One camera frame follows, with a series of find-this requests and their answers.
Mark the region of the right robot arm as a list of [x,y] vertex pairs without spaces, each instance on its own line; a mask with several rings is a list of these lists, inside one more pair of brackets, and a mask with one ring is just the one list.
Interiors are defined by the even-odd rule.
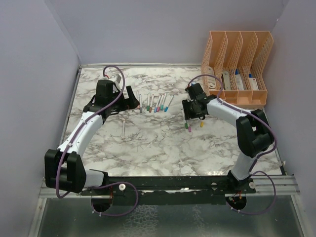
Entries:
[[185,91],[188,99],[182,101],[184,117],[205,119],[211,115],[224,120],[237,130],[237,144],[240,154],[233,168],[229,171],[227,188],[238,193],[249,179],[250,172],[269,146],[275,141],[264,112],[260,109],[250,111],[229,104],[216,95],[207,96],[200,84],[188,86]]

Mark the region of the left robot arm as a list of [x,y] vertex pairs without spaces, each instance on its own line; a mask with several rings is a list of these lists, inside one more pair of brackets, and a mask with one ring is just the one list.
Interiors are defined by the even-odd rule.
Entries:
[[106,119],[140,104],[131,86],[126,86],[125,98],[117,82],[102,79],[97,82],[96,93],[87,105],[78,125],[71,135],[56,149],[49,149],[44,156],[45,184],[48,188],[80,193],[90,188],[99,195],[109,189],[106,173],[86,170],[81,160],[88,144]]

